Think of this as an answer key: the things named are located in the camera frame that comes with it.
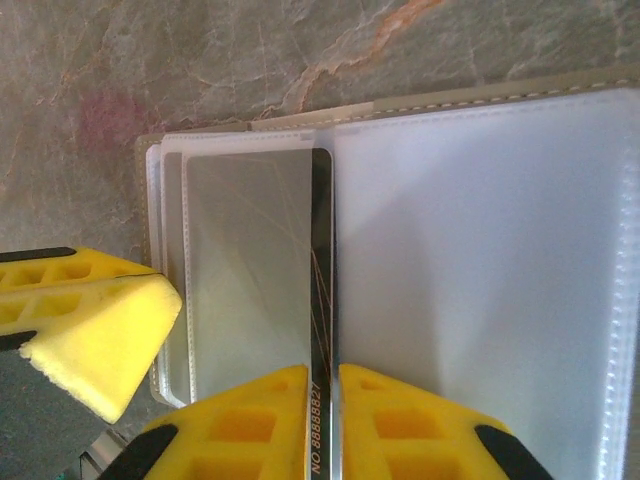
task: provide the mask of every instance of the printed serial number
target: printed serial number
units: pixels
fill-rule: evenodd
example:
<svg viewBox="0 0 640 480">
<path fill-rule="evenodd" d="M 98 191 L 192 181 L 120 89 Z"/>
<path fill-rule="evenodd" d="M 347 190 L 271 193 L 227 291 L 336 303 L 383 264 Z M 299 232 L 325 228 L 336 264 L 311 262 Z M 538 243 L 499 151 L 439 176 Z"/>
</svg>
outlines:
<svg viewBox="0 0 640 480">
<path fill-rule="evenodd" d="M 322 446 L 322 437 L 320 435 L 320 388 L 314 382 L 311 385 L 311 472 L 320 475 L 320 465 L 322 463 L 322 457 L 320 456 Z"/>
</svg>

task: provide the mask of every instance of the orange marble vein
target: orange marble vein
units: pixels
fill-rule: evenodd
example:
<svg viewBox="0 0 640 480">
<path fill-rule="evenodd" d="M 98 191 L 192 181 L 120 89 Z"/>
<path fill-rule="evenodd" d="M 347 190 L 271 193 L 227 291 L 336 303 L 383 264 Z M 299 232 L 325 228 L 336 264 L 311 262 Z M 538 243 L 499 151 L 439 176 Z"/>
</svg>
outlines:
<svg viewBox="0 0 640 480">
<path fill-rule="evenodd" d="M 332 55 L 328 61 L 320 61 L 314 65 L 309 65 L 306 70 L 302 72 L 298 81 L 295 82 L 290 91 L 285 95 L 283 105 L 288 103 L 287 97 L 291 95 L 295 99 L 293 101 L 293 111 L 295 113 L 304 111 L 304 104 L 306 103 L 315 82 L 320 78 L 322 73 L 327 72 L 329 75 L 334 75 L 338 69 L 357 67 L 368 62 L 379 54 L 393 37 L 404 32 L 423 13 L 437 5 L 440 5 L 443 1 L 444 0 L 409 0 L 405 5 L 394 10 L 382 20 L 371 46 L 361 54 L 354 58 L 343 58 L 337 60 L 335 59 L 335 55 Z M 345 32 L 340 35 L 336 41 L 325 50 L 325 53 L 333 49 L 339 50 L 340 45 L 345 41 L 345 36 L 348 39 L 348 35 L 350 33 L 351 32 Z"/>
</svg>

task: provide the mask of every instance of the yellow foam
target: yellow foam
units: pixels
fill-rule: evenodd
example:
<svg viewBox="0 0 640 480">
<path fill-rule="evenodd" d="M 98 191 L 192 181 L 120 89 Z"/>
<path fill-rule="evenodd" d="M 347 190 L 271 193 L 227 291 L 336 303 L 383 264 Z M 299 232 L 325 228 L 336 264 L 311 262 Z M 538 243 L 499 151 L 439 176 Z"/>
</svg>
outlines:
<svg viewBox="0 0 640 480">
<path fill-rule="evenodd" d="M 13 292 L 0 296 L 0 335 L 37 332 L 20 354 L 113 423 L 180 307 L 178 294 L 160 274 Z"/>
<path fill-rule="evenodd" d="M 498 420 L 355 365 L 340 383 L 345 480 L 508 480 L 474 432 Z"/>
<path fill-rule="evenodd" d="M 151 423 L 178 434 L 145 480 L 302 480 L 307 377 L 285 368 Z"/>
<path fill-rule="evenodd" d="M 90 248 L 74 250 L 73 255 L 0 262 L 0 295 L 156 273 L 152 268 Z"/>
</svg>

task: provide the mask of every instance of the black foam strip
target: black foam strip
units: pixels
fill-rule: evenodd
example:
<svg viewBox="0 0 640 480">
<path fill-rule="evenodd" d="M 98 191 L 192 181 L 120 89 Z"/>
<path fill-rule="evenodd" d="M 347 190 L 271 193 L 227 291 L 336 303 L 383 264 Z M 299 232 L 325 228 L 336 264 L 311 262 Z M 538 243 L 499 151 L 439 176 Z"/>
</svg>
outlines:
<svg viewBox="0 0 640 480">
<path fill-rule="evenodd" d="M 0 352 L 17 350 L 23 343 L 28 342 L 35 337 L 36 333 L 37 332 L 35 330 L 28 330 L 26 332 L 0 335 Z"/>
<path fill-rule="evenodd" d="M 490 425 L 475 427 L 476 435 L 509 480 L 553 480 L 527 448 L 513 435 Z"/>
<path fill-rule="evenodd" d="M 178 427 L 169 424 L 138 435 L 98 480 L 143 480 L 177 434 Z"/>
<path fill-rule="evenodd" d="M 22 260 L 40 260 L 42 258 L 70 257 L 77 252 L 70 247 L 39 248 L 19 252 L 0 253 L 0 263 L 20 262 Z"/>
</svg>

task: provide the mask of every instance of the marble surface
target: marble surface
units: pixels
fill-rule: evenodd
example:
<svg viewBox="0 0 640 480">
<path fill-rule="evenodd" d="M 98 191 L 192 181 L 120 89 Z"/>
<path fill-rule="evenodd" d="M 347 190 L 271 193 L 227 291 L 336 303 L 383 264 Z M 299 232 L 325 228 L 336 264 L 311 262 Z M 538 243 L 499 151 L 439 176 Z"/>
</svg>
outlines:
<svg viewBox="0 0 640 480">
<path fill-rule="evenodd" d="M 0 250 L 139 260 L 142 133 L 638 61 L 638 0 L 0 0 Z"/>
</svg>

